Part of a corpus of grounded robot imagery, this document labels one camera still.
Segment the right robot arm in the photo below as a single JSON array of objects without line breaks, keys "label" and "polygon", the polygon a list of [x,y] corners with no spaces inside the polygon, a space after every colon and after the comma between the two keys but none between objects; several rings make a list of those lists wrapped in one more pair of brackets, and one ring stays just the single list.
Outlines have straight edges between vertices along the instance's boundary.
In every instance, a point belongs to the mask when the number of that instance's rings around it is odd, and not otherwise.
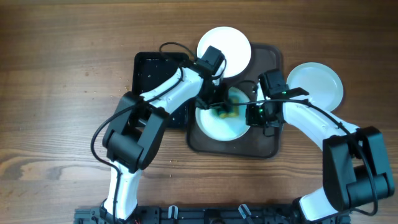
[{"label": "right robot arm", "polygon": [[395,192],[384,137],[373,126],[360,128],[307,99],[271,99],[246,103],[252,126],[286,122],[322,150],[323,185],[294,200],[291,223],[320,223],[351,212],[373,216],[379,201]]}]

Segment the green yellow sponge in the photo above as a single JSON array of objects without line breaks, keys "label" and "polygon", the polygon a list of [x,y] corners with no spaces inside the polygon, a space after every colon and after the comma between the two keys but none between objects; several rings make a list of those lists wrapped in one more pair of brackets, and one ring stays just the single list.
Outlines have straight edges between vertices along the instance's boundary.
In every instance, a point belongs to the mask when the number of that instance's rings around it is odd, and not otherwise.
[{"label": "green yellow sponge", "polygon": [[217,115],[221,119],[238,117],[239,106],[236,106],[236,103],[239,103],[239,98],[234,96],[228,98],[226,103],[216,110]]}]

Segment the white plate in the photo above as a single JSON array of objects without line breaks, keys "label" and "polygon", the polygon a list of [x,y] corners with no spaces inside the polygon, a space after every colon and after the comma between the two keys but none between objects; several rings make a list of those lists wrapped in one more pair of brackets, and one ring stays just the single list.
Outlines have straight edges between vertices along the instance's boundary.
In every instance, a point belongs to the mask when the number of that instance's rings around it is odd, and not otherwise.
[{"label": "white plate", "polygon": [[217,109],[195,109],[195,121],[200,130],[217,141],[232,141],[243,136],[250,128],[246,124],[246,106],[235,106],[235,114],[222,117]]}]

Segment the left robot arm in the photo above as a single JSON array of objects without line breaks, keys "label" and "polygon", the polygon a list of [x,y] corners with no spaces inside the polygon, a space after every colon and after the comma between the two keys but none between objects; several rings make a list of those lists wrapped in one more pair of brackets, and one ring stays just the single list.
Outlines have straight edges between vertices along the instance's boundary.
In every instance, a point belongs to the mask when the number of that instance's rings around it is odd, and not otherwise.
[{"label": "left robot arm", "polygon": [[112,168],[111,185],[103,210],[112,223],[124,223],[137,207],[141,173],[158,153],[169,116],[196,98],[202,108],[214,102],[224,68],[179,67],[151,91],[122,96],[115,113],[97,130],[104,131],[104,164]]}]

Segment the pale green plate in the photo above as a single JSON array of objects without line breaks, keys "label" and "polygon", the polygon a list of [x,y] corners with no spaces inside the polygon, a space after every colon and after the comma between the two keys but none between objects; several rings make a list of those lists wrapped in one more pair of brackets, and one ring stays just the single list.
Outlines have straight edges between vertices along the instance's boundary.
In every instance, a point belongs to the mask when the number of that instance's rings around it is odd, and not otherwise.
[{"label": "pale green plate", "polygon": [[323,110],[333,111],[343,100],[343,84],[330,67],[307,62],[296,66],[287,77],[288,86],[309,92],[311,103]]}]

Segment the pink plate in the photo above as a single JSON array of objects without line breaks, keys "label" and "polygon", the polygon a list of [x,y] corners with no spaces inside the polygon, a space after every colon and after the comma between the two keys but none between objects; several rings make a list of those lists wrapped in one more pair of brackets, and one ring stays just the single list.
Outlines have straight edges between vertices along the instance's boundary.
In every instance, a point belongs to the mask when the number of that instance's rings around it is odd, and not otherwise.
[{"label": "pink plate", "polygon": [[232,27],[216,27],[209,30],[199,41],[197,56],[202,57],[206,49],[212,46],[220,50],[226,58],[221,65],[223,78],[232,78],[243,72],[251,60],[251,44],[248,38]]}]

